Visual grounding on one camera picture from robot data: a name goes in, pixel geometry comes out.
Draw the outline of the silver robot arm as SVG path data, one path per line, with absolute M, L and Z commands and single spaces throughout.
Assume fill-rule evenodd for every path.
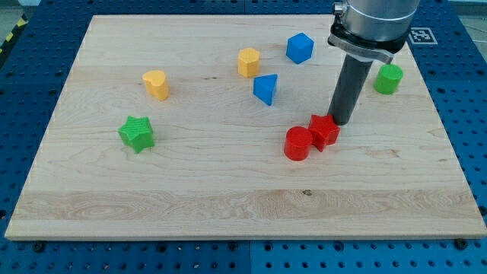
M 361 62 L 389 64 L 406 41 L 419 0 L 340 0 L 328 43 Z

